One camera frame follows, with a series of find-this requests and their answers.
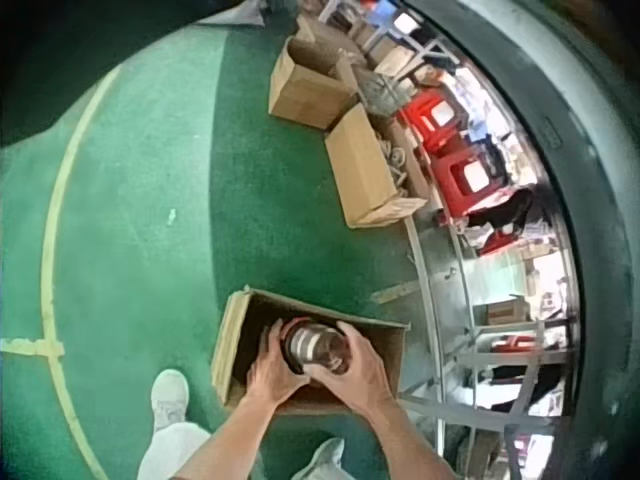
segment forearm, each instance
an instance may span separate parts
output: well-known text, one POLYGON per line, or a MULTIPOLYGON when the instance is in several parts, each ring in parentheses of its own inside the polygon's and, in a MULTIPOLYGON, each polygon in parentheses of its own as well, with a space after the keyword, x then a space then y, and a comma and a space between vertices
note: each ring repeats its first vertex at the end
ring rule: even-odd
POLYGON ((449 465, 416 431, 406 412, 389 400, 366 415, 384 451, 392 480, 450 480, 449 465))
POLYGON ((275 407, 258 397, 244 397, 229 419, 178 471, 188 480, 246 480, 275 407))

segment metal canister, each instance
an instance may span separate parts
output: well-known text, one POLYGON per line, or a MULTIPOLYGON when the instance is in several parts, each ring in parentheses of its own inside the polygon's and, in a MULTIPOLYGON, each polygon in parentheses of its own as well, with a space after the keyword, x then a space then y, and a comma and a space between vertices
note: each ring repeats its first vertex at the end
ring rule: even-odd
POLYGON ((289 367, 298 374, 306 364, 319 364, 341 374, 347 371, 351 359, 344 334, 309 317, 294 318, 285 325, 282 349, 289 367))

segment green floor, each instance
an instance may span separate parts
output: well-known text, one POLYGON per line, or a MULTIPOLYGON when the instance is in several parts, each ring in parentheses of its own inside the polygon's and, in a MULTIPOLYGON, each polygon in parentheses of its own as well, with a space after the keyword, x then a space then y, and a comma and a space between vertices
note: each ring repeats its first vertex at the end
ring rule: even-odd
MULTIPOLYGON (((344 225, 323 135, 266 113, 290 19, 267 29, 192 26, 127 59, 82 140, 62 206, 54 310, 66 387, 109 478, 134 478, 148 446, 149 391, 177 367, 189 418, 224 419, 209 362, 227 296, 245 284, 390 318, 371 293, 413 280, 397 228, 344 225)), ((45 219, 67 143, 93 94, 3 150, 2 338, 42 338, 45 219)), ((90 478, 42 356, 2 357, 6 478, 90 478)), ((263 445, 287 478, 331 435, 345 468, 384 478, 377 442, 351 416, 283 418, 263 445)))

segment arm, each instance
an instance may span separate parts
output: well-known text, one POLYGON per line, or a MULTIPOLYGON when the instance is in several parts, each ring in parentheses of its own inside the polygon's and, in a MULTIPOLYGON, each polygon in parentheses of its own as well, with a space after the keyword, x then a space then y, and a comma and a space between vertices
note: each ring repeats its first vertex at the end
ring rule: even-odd
POLYGON ((382 359, 371 343, 351 325, 340 322, 338 326, 349 341, 349 370, 334 375, 319 365, 310 365, 305 372, 369 422, 393 480, 454 479, 449 466, 413 428, 391 395, 382 359))
POLYGON ((260 353, 248 375, 245 397, 220 429, 207 440, 176 474, 177 478, 199 480, 249 477, 260 442, 278 405, 302 385, 306 376, 295 375, 280 351, 278 320, 260 339, 260 353))

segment hand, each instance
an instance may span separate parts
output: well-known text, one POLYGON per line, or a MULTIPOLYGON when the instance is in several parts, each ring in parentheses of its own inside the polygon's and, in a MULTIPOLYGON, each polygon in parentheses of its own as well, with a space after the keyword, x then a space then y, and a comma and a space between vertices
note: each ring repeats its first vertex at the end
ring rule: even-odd
POLYGON ((335 375, 321 365, 306 365, 305 373, 322 383, 349 408, 369 418, 379 408, 395 404, 382 359, 371 342, 348 323, 338 322, 351 350, 349 369, 335 375))
POLYGON ((278 320, 268 334, 266 328, 263 330, 258 358, 247 374, 247 396, 258 397, 273 408, 309 383, 307 375, 296 375, 284 361, 280 350, 281 329, 282 320, 278 320))

